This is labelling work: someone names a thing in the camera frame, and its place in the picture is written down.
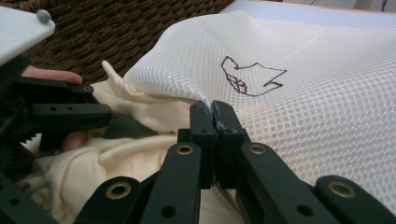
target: woven rattan surface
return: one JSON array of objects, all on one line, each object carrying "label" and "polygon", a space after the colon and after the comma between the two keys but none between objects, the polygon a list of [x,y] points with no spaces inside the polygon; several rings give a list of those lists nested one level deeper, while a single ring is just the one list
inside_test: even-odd
[{"label": "woven rattan surface", "polygon": [[28,50],[32,65],[78,73],[89,83],[106,79],[101,61],[123,76],[177,21],[218,13],[232,0],[2,0],[0,6],[46,9],[55,34]]}]

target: finger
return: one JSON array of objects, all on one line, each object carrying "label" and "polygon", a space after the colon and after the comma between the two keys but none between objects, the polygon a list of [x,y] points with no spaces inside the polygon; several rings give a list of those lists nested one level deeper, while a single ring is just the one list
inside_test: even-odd
[{"label": "finger", "polygon": [[47,69],[36,68],[33,66],[29,66],[22,73],[22,76],[44,78],[50,80],[62,80],[62,81],[67,81],[70,84],[82,83],[82,77],[77,75],[76,73],[72,73],[68,71],[59,71],[59,70],[47,70]]},{"label": "finger", "polygon": [[84,147],[88,141],[88,131],[74,131],[66,136],[62,145],[62,151],[71,151]]}]

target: black drawn logo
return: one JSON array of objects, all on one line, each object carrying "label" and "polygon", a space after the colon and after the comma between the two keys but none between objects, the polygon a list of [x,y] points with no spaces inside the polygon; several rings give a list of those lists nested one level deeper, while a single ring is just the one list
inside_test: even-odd
[{"label": "black drawn logo", "polygon": [[221,63],[227,80],[233,88],[241,94],[248,96],[260,96],[283,86],[276,82],[277,77],[282,76],[288,70],[264,67],[259,63],[240,67],[232,58],[226,56]]}]

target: white mesh fabric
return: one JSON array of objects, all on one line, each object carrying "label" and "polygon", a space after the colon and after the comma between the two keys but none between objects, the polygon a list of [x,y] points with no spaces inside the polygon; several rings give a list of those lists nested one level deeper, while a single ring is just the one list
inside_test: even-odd
[{"label": "white mesh fabric", "polygon": [[302,180],[347,177],[396,214],[396,25],[204,16],[170,27],[125,79],[226,102]]}]

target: cream fabric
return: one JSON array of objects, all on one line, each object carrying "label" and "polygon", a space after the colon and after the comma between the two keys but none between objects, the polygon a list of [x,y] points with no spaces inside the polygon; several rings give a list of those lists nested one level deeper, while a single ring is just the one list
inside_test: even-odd
[{"label": "cream fabric", "polygon": [[[143,139],[91,138],[87,146],[36,160],[18,184],[60,223],[72,223],[96,188],[115,176],[139,181],[157,172],[177,130],[189,128],[190,104],[157,99],[125,82],[103,62],[109,79],[94,84],[95,97],[114,111],[133,116],[161,135]],[[203,190],[201,223],[236,223],[210,190]]]}]

